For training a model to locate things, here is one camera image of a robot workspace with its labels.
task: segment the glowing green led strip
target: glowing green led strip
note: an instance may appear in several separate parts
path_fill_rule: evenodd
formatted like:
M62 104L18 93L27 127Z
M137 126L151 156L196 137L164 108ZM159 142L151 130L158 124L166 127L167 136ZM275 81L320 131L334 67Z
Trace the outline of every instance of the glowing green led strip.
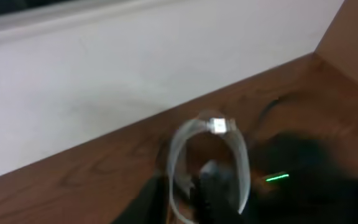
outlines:
M266 179L266 182L272 181L272 180L278 180L278 179L282 179L282 178L286 178L286 177L290 177L290 175L288 174L283 174L277 177L271 177L269 179Z

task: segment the wood grain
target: wood grain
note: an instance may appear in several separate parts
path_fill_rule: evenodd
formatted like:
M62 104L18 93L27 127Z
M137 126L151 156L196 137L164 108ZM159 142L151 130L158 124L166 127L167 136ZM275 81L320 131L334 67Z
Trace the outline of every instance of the wood grain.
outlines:
M316 52L358 82L358 0L345 0Z
M314 134L351 175L358 176L358 84L316 55L307 55L0 177L0 223L109 223L136 196L184 120L216 109L249 133L260 110L287 93L255 134ZM222 157L204 136L191 142L197 161Z

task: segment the wooden side panel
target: wooden side panel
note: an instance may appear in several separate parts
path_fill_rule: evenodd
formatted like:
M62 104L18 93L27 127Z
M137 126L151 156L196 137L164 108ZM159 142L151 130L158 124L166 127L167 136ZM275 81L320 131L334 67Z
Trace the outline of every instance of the wooden side panel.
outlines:
M317 54L358 82L358 0L346 0Z

